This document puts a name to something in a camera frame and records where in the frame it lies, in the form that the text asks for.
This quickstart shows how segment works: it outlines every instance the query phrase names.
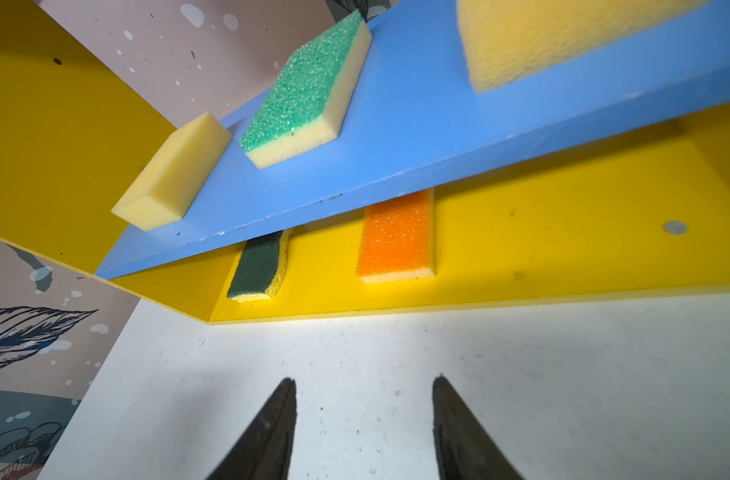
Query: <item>yellow shelf panel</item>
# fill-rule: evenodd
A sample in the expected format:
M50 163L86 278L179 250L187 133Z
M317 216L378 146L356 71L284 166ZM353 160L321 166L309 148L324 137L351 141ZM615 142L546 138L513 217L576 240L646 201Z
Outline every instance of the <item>yellow shelf panel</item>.
M678 123L730 188L730 103L679 118Z
M146 300L206 321L243 245L225 246L110 282Z
M730 284L730 188L676 122L437 187L437 276L365 285L361 211L296 229L273 300L212 322ZM663 225L679 220L684 235Z
M34 2L0 0L0 238L92 274L173 130Z

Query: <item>green scouring sponge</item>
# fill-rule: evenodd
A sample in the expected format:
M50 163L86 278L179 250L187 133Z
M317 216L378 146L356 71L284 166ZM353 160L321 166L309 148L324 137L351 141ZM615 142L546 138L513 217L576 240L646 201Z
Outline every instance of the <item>green scouring sponge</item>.
M245 243L227 296L237 302L272 299L287 268L287 241L293 229L259 236Z
M355 11L291 55L240 139L258 168L338 138L372 40Z

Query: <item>orange sponge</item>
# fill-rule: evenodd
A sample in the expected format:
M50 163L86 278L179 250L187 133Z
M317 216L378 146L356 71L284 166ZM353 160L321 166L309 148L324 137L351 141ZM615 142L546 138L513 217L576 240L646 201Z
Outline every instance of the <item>orange sponge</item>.
M357 276L364 283L434 276L434 191L365 209Z

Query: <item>white floor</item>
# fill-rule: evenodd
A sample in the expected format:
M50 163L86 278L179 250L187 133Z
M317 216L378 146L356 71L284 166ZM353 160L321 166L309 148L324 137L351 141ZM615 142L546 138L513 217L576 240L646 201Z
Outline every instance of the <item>white floor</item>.
M730 294L235 326L141 301L39 478L205 478L284 376L290 480L437 478L440 373L528 480L730 478Z

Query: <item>shelf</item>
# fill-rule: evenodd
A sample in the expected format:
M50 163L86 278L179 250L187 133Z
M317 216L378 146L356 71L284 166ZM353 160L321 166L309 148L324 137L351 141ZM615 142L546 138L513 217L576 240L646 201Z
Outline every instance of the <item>shelf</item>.
M452 0L406 0L373 45L341 136L265 170L237 139L262 98L228 115L235 140L180 222L130 226L105 279L730 101L730 0L475 94Z
M211 322L448 310L730 284L730 188L676 122L436 189L437 276L366 285L362 211L293 231L273 300L226 297ZM683 235L665 231L678 220Z

